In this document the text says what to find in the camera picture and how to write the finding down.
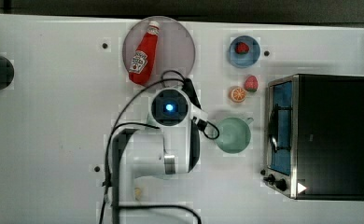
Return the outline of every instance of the blue light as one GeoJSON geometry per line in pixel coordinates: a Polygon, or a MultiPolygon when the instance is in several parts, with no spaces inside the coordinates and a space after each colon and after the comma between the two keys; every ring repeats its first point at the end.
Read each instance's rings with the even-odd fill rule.
{"type": "Polygon", "coordinates": [[[173,105],[166,105],[165,109],[168,110],[169,112],[174,110],[174,106],[173,105]]]}

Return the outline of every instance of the oven handle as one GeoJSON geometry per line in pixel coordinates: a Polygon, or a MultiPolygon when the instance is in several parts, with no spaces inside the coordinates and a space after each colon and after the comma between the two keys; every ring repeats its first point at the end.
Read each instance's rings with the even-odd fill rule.
{"type": "Polygon", "coordinates": [[[268,130],[269,130],[269,142],[270,145],[272,146],[272,150],[274,152],[277,152],[278,149],[287,149],[284,147],[279,147],[278,146],[278,112],[280,110],[289,110],[289,113],[292,111],[292,107],[282,107],[279,106],[278,104],[274,106],[273,110],[272,110],[272,114],[270,115],[270,120],[269,120],[269,126],[268,126],[268,130]]]}

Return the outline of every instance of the silver oven frame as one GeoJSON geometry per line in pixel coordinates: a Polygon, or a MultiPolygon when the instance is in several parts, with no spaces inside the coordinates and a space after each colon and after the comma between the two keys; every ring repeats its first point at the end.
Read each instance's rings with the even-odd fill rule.
{"type": "Polygon", "coordinates": [[[296,199],[298,194],[298,179],[297,179],[297,148],[298,148],[298,115],[299,115],[299,75],[277,79],[268,84],[266,91],[266,116],[265,116],[265,158],[266,158],[266,175],[274,175],[276,180],[285,179],[287,182],[287,190],[281,191],[275,185],[266,185],[276,191],[288,196],[289,198],[296,199]],[[284,175],[280,172],[272,170],[270,164],[272,163],[272,147],[268,139],[268,123],[270,115],[272,114],[273,105],[273,86],[285,82],[292,82],[292,129],[290,135],[291,149],[290,149],[290,175],[284,175]]]}

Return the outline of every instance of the oven knob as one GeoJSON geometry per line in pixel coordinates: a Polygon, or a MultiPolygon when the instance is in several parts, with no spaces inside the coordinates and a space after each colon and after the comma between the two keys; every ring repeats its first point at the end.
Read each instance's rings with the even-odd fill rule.
{"type": "Polygon", "coordinates": [[[285,191],[287,189],[287,182],[285,179],[280,179],[274,182],[275,186],[280,189],[281,191],[285,191]]]}
{"type": "Polygon", "coordinates": [[[275,177],[274,175],[268,175],[267,177],[263,177],[264,181],[267,181],[270,185],[274,184],[275,177]]]}

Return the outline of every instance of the orange slice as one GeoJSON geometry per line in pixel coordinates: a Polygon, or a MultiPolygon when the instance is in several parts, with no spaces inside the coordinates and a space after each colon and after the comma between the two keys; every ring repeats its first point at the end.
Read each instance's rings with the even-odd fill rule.
{"type": "Polygon", "coordinates": [[[245,99],[245,90],[241,87],[232,87],[229,93],[229,97],[235,103],[241,103],[245,99]]]}

